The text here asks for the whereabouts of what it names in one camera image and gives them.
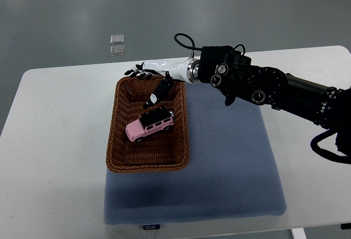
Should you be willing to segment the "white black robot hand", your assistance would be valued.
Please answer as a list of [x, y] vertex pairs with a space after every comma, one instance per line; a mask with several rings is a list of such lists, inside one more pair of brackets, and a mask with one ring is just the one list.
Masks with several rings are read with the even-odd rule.
[[153, 76], [163, 75], [166, 72], [170, 76], [165, 76], [151, 93], [148, 100], [143, 105], [143, 109], [147, 109], [162, 101], [173, 87], [173, 79], [183, 82], [195, 82], [193, 70], [195, 67], [195, 59], [188, 58], [182, 62], [171, 60], [147, 60], [141, 64], [136, 64], [130, 70], [127, 70], [124, 75], [129, 77], [138, 77], [139, 79], [150, 80]]

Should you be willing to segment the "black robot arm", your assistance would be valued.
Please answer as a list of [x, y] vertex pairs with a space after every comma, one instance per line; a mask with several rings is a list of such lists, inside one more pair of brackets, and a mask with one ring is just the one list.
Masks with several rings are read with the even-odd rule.
[[199, 59], [148, 60], [125, 72], [139, 78], [163, 76], [145, 108], [160, 102], [175, 80], [208, 83], [225, 96], [226, 106], [240, 98], [255, 105], [271, 105], [325, 128], [310, 142], [312, 150], [327, 160], [350, 163], [350, 89], [323, 86], [273, 67], [254, 66], [244, 50], [228, 45], [199, 51]]

